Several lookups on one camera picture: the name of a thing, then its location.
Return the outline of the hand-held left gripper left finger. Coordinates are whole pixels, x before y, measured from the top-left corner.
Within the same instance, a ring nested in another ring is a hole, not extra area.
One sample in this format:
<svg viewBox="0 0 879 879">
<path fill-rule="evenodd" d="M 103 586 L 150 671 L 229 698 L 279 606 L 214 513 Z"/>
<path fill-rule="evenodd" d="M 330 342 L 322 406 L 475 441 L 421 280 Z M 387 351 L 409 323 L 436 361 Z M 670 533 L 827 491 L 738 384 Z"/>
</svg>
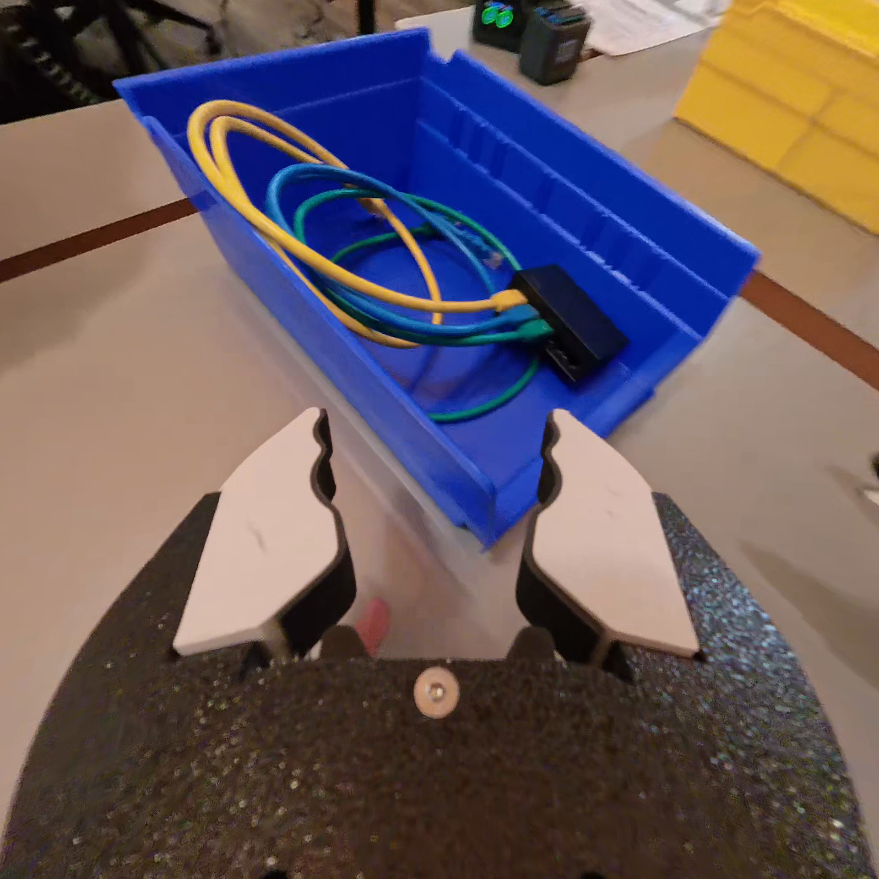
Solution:
<svg viewBox="0 0 879 879">
<path fill-rule="evenodd" d="M 257 643 L 306 657 L 353 605 L 356 577 L 334 505 L 331 428 L 308 408 L 222 484 L 172 647 L 182 657 Z"/>
</svg>

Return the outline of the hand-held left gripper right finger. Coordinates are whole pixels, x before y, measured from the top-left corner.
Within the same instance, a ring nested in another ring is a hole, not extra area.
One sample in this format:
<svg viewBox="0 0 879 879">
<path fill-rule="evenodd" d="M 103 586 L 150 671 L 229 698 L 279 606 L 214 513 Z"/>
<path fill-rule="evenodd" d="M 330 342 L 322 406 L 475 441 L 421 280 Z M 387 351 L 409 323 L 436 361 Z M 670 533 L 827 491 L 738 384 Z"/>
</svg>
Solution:
<svg viewBox="0 0 879 879">
<path fill-rule="evenodd" d="M 700 643 L 640 473 L 570 412 L 547 417 L 515 599 L 563 660 L 624 668 L 625 646 L 692 660 Z"/>
</svg>

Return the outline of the black network switch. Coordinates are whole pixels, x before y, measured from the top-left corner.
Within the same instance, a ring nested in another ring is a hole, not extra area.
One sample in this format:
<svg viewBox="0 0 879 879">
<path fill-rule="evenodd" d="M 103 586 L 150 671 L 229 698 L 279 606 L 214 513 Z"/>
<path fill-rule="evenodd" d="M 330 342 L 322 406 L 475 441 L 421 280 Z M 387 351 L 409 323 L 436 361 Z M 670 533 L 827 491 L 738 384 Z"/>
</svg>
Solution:
<svg viewBox="0 0 879 879">
<path fill-rule="evenodd" d="M 571 386 L 592 379 L 629 346 L 628 337 L 560 266 L 516 271 L 510 288 L 550 327 L 543 354 Z"/>
</svg>

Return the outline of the blue plastic bin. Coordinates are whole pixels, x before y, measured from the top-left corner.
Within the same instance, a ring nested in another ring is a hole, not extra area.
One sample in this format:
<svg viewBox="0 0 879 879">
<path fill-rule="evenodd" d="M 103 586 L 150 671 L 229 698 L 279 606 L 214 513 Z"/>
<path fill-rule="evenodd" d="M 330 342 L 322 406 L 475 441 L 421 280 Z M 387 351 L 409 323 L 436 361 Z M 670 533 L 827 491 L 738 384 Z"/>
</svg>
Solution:
<svg viewBox="0 0 879 879">
<path fill-rule="evenodd" d="M 601 437 L 709 335 L 759 258 L 618 154 L 425 30 L 134 76 L 116 92 L 145 127 L 230 268 L 455 525 L 490 547 L 535 503 L 547 414 Z M 279 116 L 354 170 L 487 227 L 524 269 L 560 266 L 629 344 L 570 386 L 553 366 L 499 411 L 436 424 L 527 369 L 523 346 L 394 351 L 343 327 L 192 159 L 186 124 L 231 99 Z"/>
</svg>

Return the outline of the small red object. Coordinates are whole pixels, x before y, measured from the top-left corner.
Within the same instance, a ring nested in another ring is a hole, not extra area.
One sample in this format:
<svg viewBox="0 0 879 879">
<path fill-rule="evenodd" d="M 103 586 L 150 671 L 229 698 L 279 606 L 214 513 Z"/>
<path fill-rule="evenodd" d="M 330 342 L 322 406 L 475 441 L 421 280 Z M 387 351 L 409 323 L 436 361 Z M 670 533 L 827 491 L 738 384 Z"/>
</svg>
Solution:
<svg viewBox="0 0 879 879">
<path fill-rule="evenodd" d="M 391 609 L 385 599 L 374 597 L 362 610 L 355 623 L 360 642 L 370 658 L 377 658 L 390 631 Z"/>
</svg>

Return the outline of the yellow plastic bin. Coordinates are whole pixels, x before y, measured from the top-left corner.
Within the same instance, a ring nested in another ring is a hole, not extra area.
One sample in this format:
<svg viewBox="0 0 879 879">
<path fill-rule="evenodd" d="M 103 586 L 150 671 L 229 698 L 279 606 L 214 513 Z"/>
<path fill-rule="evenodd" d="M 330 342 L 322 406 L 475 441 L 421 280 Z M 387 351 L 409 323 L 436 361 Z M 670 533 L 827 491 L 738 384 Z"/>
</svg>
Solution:
<svg viewBox="0 0 879 879">
<path fill-rule="evenodd" d="M 877 2 L 731 2 L 674 117 L 877 234 Z"/>
</svg>

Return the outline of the black box device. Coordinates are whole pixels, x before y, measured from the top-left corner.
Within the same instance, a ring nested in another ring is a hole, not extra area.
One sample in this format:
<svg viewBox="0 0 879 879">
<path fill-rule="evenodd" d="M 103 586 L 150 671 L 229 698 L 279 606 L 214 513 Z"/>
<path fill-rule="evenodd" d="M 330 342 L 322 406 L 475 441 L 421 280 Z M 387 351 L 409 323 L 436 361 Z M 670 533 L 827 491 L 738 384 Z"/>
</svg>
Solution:
<svg viewBox="0 0 879 879">
<path fill-rule="evenodd" d="M 592 18 L 571 2 L 543 2 L 533 7 L 523 31 L 519 70 L 540 85 L 569 80 L 580 61 Z"/>
</svg>

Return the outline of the white paper sheets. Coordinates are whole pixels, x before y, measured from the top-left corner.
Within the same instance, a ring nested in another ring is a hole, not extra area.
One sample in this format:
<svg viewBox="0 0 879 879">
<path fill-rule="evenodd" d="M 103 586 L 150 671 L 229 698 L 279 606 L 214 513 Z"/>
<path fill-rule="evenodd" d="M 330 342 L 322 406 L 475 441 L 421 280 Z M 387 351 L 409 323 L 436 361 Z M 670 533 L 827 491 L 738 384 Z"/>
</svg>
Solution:
<svg viewBox="0 0 879 879">
<path fill-rule="evenodd" d="M 716 27 L 731 1 L 583 1 L 591 18 L 587 46 L 621 57 Z"/>
</svg>

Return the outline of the black device with green lights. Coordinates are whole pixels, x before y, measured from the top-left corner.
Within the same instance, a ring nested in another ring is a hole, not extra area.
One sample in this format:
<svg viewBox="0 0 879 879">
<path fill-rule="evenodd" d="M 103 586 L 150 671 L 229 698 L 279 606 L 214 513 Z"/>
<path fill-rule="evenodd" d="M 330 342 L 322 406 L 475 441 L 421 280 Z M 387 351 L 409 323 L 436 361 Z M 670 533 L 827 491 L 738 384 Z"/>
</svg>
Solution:
<svg viewBox="0 0 879 879">
<path fill-rule="evenodd" d="M 526 24 L 523 1 L 477 1 L 471 35 L 478 44 L 518 54 Z"/>
</svg>

